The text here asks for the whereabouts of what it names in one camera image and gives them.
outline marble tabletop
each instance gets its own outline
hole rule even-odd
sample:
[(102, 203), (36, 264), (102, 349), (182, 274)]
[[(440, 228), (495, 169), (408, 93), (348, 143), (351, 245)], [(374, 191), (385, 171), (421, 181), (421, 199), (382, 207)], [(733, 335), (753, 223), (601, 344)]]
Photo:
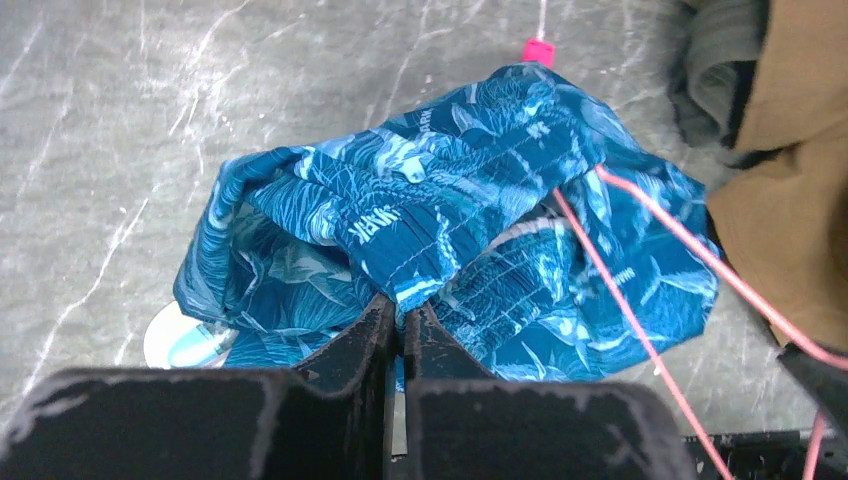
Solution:
[[(0, 0), (0, 426), (51, 372), (144, 364), (222, 161), (485, 78), (540, 17), (555, 69), (647, 150), (710, 188), (729, 177), (673, 121), (674, 0)], [(711, 432), (811, 424), (754, 318), (723, 286), (706, 333), (664, 355)], [(649, 364), (615, 379), (671, 404)]]

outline leaf pattern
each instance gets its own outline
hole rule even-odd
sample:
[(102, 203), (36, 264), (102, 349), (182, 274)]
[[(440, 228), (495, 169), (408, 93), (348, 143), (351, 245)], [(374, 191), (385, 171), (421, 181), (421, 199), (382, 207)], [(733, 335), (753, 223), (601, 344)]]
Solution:
[(429, 300), (502, 378), (597, 380), (646, 355), (554, 188), (659, 351), (703, 331), (718, 285), (600, 181), (601, 163), (704, 235), (701, 185), (644, 152), (609, 107), (523, 63), (379, 127), (226, 162), (174, 295), (185, 314), (239, 331), (227, 366), (300, 362), (382, 292), (400, 329)]

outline white round object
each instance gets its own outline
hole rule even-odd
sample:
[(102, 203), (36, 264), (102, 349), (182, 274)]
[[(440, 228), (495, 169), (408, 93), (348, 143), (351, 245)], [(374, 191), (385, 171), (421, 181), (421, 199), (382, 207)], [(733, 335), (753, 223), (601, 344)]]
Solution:
[[(183, 315), (176, 301), (160, 310), (144, 333), (144, 360), (147, 366), (165, 370), (174, 368), (168, 360), (171, 350), (180, 338), (201, 323), (199, 320)], [(229, 354), (228, 350), (214, 362), (202, 368), (221, 368)]]

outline brown cloth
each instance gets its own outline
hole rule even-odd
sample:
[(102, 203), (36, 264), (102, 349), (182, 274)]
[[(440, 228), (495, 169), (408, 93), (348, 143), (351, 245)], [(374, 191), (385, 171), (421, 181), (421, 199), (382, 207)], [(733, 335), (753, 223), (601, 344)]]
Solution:
[[(778, 150), (708, 198), (728, 261), (814, 340), (848, 351), (848, 15), (771, 0), (735, 149)], [(777, 331), (781, 344), (788, 340)]]

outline pink clip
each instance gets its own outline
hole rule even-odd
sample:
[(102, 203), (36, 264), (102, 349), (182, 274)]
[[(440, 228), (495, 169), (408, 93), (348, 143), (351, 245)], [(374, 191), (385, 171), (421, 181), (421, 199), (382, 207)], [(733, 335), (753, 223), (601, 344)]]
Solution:
[(531, 38), (527, 40), (527, 45), (524, 46), (524, 56), (521, 57), (521, 61), (539, 62), (551, 68), (554, 65), (554, 46)]

